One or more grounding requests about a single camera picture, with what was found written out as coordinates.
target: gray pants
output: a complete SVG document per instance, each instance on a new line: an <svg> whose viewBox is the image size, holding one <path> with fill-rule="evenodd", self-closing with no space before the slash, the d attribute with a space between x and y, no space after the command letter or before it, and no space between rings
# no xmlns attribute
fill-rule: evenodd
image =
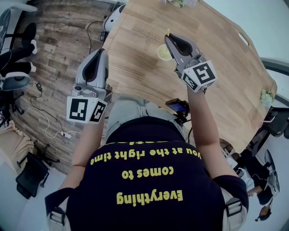
<svg viewBox="0 0 289 231"><path fill-rule="evenodd" d="M183 138L185 138L182 126L175 121L177 118L176 116L142 98L122 95L116 101L109 115L105 142L107 141L108 137L123 123L144 116L156 117L172 122L179 130Z"/></svg>

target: yellow cup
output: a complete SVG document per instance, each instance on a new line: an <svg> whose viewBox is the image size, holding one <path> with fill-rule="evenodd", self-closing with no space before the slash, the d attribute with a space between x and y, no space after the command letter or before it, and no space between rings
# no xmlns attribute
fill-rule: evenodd
<svg viewBox="0 0 289 231"><path fill-rule="evenodd" d="M157 53L158 53L158 57L163 61L170 61L172 59L172 56L170 52L168 51L166 44L160 45L158 47Z"/></svg>

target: shoulder strap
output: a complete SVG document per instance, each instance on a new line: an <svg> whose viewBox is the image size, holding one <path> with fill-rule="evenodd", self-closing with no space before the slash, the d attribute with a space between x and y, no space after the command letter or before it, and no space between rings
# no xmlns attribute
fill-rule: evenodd
<svg viewBox="0 0 289 231"><path fill-rule="evenodd" d="M223 215L223 231L238 231L246 222L247 209L238 198L221 188L226 208Z"/></svg>
<svg viewBox="0 0 289 231"><path fill-rule="evenodd" d="M66 215L67 197L59 207L52 210L47 216L47 224L49 231L71 231L70 223Z"/></svg>

